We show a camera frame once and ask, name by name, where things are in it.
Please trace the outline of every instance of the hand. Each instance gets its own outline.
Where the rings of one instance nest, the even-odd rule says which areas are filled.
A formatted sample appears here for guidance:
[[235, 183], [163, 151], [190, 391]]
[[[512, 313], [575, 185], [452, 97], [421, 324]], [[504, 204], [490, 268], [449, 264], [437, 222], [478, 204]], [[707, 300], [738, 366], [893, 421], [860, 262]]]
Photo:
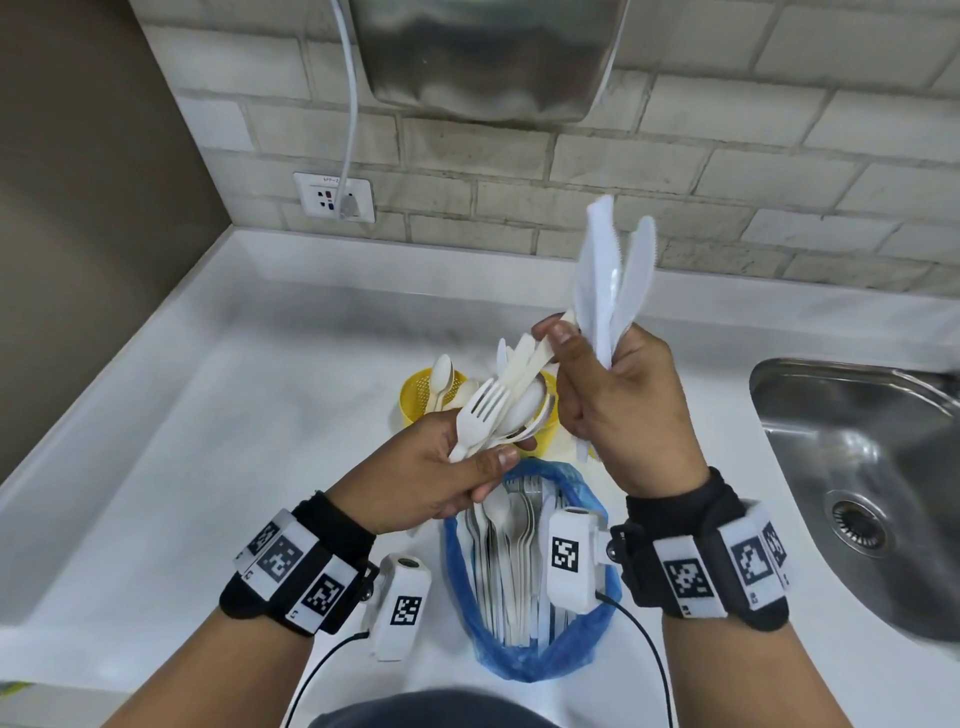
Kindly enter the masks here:
[[374, 535], [455, 516], [481, 503], [519, 462], [511, 445], [447, 461], [457, 443], [457, 412], [426, 415], [398, 433], [326, 492]]
[[593, 444], [628, 495], [677, 496], [707, 482], [707, 461], [665, 342], [633, 325], [607, 371], [589, 341], [558, 317], [541, 321], [533, 333], [549, 337], [560, 362], [561, 424]]

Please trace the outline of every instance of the white fork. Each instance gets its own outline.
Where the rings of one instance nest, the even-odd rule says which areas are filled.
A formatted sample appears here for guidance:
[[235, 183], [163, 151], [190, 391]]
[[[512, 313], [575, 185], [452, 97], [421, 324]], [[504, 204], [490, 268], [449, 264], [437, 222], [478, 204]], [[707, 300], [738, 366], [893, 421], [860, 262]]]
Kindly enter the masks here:
[[490, 439], [509, 399], [510, 391], [495, 378], [483, 383], [457, 415], [457, 445], [450, 453], [451, 463], [465, 460]]

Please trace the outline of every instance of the white countertop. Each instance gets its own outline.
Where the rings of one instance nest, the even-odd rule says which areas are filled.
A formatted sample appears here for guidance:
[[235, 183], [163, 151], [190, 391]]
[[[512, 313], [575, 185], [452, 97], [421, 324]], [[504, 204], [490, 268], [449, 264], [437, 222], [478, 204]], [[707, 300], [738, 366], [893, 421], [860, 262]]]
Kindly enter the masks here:
[[[395, 265], [398, 251], [416, 261], [413, 274]], [[563, 307], [569, 269], [229, 235], [0, 488], [0, 680], [134, 690], [209, 613], [232, 556], [266, 518], [330, 485], [398, 429], [407, 376], [440, 352], [470, 375], [489, 373], [500, 336], [516, 338]], [[708, 461], [742, 497], [766, 502], [790, 546], [793, 623], [854, 725], [955, 725], [960, 663], [875, 617], [829, 569], [748, 380], [778, 356], [955, 367], [960, 304], [658, 274], [648, 311], [641, 323], [673, 347]], [[561, 440], [554, 451], [564, 457], [569, 447]], [[602, 468], [590, 464], [585, 476], [622, 521], [623, 498]], [[478, 666], [442, 577], [439, 534], [429, 524], [413, 541], [381, 538], [374, 551], [414, 553], [434, 572], [411, 659], [380, 665], [367, 645], [351, 645], [324, 668], [302, 715], [472, 686], [564, 726], [664, 724], [656, 665], [623, 618], [594, 664], [560, 681], [508, 683]], [[659, 613], [631, 609], [661, 644]], [[319, 639], [314, 659], [334, 642]], [[648, 706], [640, 719], [637, 705]]]

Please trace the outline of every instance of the person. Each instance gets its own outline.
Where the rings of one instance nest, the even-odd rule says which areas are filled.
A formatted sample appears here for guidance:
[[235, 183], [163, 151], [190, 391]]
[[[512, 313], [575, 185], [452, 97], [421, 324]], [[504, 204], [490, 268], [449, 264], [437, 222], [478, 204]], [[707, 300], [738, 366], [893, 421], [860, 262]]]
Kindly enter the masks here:
[[[549, 337], [560, 363], [562, 424], [593, 443], [628, 503], [655, 502], [704, 486], [710, 470], [663, 341], [633, 326], [608, 371], [571, 325], [550, 318], [534, 327], [534, 334]], [[348, 473], [326, 498], [373, 535], [451, 516], [481, 502], [519, 458], [506, 446], [450, 464], [447, 456], [455, 441], [451, 413], [424, 417]], [[734, 617], [665, 616], [662, 627], [684, 728], [849, 728], [789, 624], [762, 632]], [[215, 610], [106, 726], [276, 728], [311, 647], [311, 639], [271, 619], [230, 619]], [[335, 668], [335, 663], [327, 667]], [[317, 718], [314, 726], [461, 728], [501, 723], [549, 725], [496, 697], [444, 691], [350, 706]], [[650, 724], [638, 716], [641, 723]]]

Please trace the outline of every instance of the blue plastic bag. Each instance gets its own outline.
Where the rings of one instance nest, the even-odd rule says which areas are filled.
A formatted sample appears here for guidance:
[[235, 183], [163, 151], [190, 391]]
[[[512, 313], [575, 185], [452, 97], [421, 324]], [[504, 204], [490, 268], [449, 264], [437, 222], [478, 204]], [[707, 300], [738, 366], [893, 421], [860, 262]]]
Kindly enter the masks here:
[[[525, 475], [539, 475], [551, 481], [571, 505], [598, 511], [607, 517], [607, 510], [576, 468], [566, 463], [529, 458], [520, 461], [504, 479], [512, 480]], [[444, 522], [444, 540], [447, 576], [481, 665], [505, 680], [537, 683], [563, 677], [593, 662], [596, 645], [610, 626], [614, 612], [612, 606], [601, 604], [589, 614], [579, 615], [543, 651], [536, 641], [529, 647], [507, 647], [498, 642], [483, 625], [480, 608], [470, 588], [455, 518]], [[619, 576], [613, 567], [606, 567], [605, 574], [607, 595], [619, 601], [622, 596]]]

